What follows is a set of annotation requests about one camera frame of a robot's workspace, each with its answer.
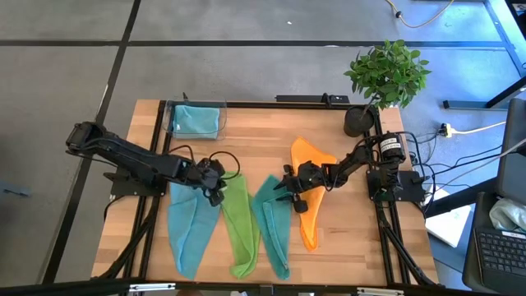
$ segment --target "folded towel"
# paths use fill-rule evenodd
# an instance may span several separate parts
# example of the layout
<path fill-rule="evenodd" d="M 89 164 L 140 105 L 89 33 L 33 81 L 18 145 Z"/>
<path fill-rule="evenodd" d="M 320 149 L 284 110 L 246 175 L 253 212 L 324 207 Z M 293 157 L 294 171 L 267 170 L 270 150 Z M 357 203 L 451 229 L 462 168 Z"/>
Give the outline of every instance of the folded towel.
<path fill-rule="evenodd" d="M 260 227 L 270 264 L 276 275 L 281 280 L 286 280 L 290 276 L 288 241 L 292 203 L 289 199 L 279 200 L 291 193 L 287 192 L 284 187 L 274 190 L 278 183 L 279 180 L 274 176 L 266 179 L 252 201 L 252 210 Z"/>
<path fill-rule="evenodd" d="M 490 210 L 493 227 L 500 230 L 526 232 L 526 206 L 502 198 Z"/>
<path fill-rule="evenodd" d="M 168 238 L 179 273 L 193 280 L 219 218 L 200 188 L 170 183 Z"/>
<path fill-rule="evenodd" d="M 313 164 L 321 166 L 322 164 L 335 164 L 336 158 L 319 151 L 302 137 L 298 137 L 290 148 L 294 172 L 298 171 L 300 164 L 312 161 Z M 318 248 L 318 230 L 317 218 L 320 209 L 321 200 L 325 195 L 324 187 L 313 188 L 300 194 L 300 197 L 307 202 L 308 210 L 299 215 L 301 226 L 300 234 L 302 235 L 303 244 L 309 251 Z"/>
<path fill-rule="evenodd" d="M 219 132 L 219 109 L 177 105 L 173 132 L 176 139 L 216 139 Z"/>
<path fill-rule="evenodd" d="M 228 172 L 225 177 L 229 178 L 233 175 L 234 173 Z M 230 268 L 230 273 L 242 279 L 256 268 L 260 230 L 257 228 L 256 217 L 251 212 L 252 197 L 247 192 L 245 177 L 238 175 L 225 182 L 227 187 L 223 191 L 224 200 L 221 209 L 236 262 L 236 265 Z"/>

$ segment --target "green plant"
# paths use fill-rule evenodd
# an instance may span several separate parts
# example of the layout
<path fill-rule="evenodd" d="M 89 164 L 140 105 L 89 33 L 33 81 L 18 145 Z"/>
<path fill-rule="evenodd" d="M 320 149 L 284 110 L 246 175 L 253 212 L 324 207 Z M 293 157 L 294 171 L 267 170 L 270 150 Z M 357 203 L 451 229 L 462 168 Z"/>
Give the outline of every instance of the green plant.
<path fill-rule="evenodd" d="M 344 75 L 353 81 L 353 93 L 365 90 L 365 99 L 371 97 L 364 114 L 372 104 L 380 109 L 392 104 L 404 108 L 426 87 L 426 75 L 431 71 L 424 65 L 429 62 L 418 57 L 420 51 L 410 51 L 403 40 L 394 43 L 386 40 L 385 45 L 375 46 L 367 55 L 360 57 L 358 53 L 351 62 L 351 70 Z"/>

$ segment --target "clear plastic container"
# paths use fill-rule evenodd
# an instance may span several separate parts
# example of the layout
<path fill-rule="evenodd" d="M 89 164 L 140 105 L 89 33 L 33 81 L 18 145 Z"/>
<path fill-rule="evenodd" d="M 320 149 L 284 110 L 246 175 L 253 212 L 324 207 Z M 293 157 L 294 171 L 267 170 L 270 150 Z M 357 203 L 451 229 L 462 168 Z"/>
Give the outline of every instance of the clear plastic container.
<path fill-rule="evenodd" d="M 226 122 L 226 100 L 175 97 L 166 102 L 162 127 L 177 140 L 221 140 L 226 135 Z"/>

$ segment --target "teal towel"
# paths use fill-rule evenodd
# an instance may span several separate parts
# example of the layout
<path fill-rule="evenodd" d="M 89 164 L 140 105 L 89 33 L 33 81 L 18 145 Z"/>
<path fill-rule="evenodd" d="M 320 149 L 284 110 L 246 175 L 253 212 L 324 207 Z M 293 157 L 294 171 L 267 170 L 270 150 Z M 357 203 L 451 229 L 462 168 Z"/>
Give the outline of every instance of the teal towel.
<path fill-rule="evenodd" d="M 260 227 L 266 254 L 274 272 L 281 280 L 290 276 L 288 241 L 292 204 L 277 199 L 290 195 L 285 188 L 274 190 L 279 180 L 269 176 L 252 201 L 252 211 Z"/>
<path fill-rule="evenodd" d="M 173 133 L 176 139 L 217 139 L 219 109 L 175 106 Z"/>
<path fill-rule="evenodd" d="M 219 218 L 200 188 L 170 183 L 168 238 L 179 273 L 193 280 Z"/>

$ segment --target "potted plant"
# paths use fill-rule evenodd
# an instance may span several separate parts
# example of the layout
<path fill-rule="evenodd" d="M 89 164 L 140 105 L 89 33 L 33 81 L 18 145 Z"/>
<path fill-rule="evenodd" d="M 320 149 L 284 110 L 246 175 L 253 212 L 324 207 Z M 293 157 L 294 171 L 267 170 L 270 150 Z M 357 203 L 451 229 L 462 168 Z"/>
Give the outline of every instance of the potted plant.
<path fill-rule="evenodd" d="M 353 93 L 364 92 L 369 103 L 353 106 L 345 114 L 344 130 L 349 136 L 360 136 L 374 124 L 372 105 L 385 109 L 392 105 L 406 107 L 413 97 L 426 87 L 424 68 L 429 62 L 420 60 L 420 51 L 410 51 L 403 40 L 394 43 L 385 41 L 375 46 L 366 55 L 356 56 L 351 70 L 344 73 L 353 81 Z"/>

